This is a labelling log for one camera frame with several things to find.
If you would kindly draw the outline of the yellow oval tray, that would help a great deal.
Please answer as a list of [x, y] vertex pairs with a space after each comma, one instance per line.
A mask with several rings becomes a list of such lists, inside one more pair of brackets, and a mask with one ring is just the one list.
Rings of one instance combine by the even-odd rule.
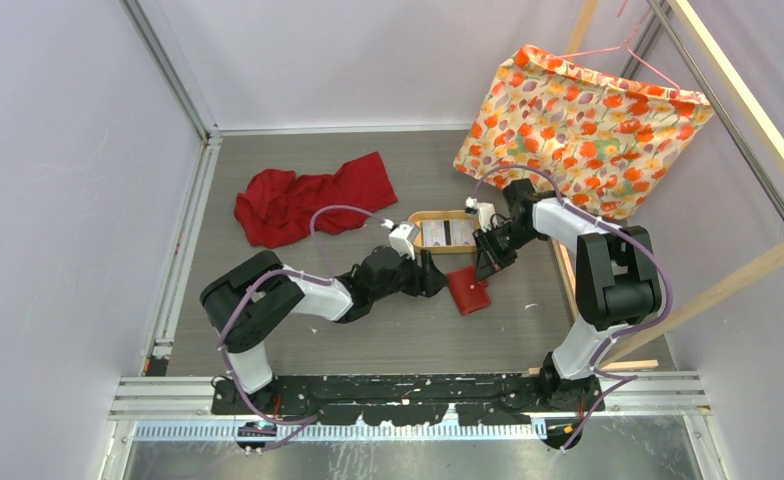
[[449, 221], [453, 219], [469, 219], [472, 220], [475, 224], [475, 230], [479, 228], [477, 220], [475, 217], [469, 216], [464, 210], [433, 210], [433, 211], [418, 211], [410, 215], [409, 221], [417, 225], [420, 229], [420, 233], [418, 237], [414, 241], [414, 245], [418, 250], [427, 250], [433, 254], [469, 254], [474, 253], [476, 251], [476, 244], [474, 240], [473, 246], [462, 246], [462, 247], [455, 247], [455, 246], [447, 246], [447, 247], [435, 247], [435, 248], [426, 248], [422, 245], [422, 234], [420, 223], [424, 220], [446, 220], [449, 225]]

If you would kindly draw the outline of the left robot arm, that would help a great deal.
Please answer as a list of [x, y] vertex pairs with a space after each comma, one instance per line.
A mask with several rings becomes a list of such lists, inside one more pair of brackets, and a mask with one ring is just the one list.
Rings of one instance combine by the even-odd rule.
[[264, 342], [287, 317], [302, 314], [347, 324], [389, 296], [431, 298], [448, 285], [428, 251], [410, 258], [380, 246], [349, 271], [323, 278], [264, 250], [207, 285], [199, 301], [238, 381], [236, 400], [248, 412], [261, 414], [275, 398]]

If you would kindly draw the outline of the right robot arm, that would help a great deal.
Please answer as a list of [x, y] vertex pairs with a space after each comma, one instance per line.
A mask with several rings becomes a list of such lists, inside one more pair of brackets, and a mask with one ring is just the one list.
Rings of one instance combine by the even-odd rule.
[[473, 196], [465, 201], [480, 224], [473, 233], [477, 280], [513, 265], [519, 249], [534, 240], [555, 240], [574, 256], [576, 320], [536, 376], [542, 403], [564, 410], [591, 391], [598, 360], [617, 335], [662, 305], [650, 236], [642, 227], [597, 219], [552, 192], [537, 193], [528, 179], [511, 182], [503, 195], [506, 216]]

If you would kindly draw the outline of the red card holder wallet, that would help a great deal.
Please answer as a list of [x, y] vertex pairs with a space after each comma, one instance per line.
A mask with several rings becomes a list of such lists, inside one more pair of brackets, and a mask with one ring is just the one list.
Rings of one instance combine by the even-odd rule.
[[455, 270], [447, 275], [448, 289], [462, 316], [467, 316], [491, 305], [486, 281], [476, 278], [474, 266]]

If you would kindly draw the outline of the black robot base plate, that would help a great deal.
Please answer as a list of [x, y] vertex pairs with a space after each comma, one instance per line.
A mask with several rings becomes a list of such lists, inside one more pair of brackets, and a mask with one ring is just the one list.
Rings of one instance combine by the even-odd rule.
[[253, 394], [227, 376], [211, 379], [216, 416], [262, 412], [281, 425], [395, 427], [456, 418], [461, 426], [521, 425], [534, 413], [568, 413], [579, 420], [600, 410], [597, 380], [571, 381], [555, 391], [519, 373], [413, 375], [280, 375]]

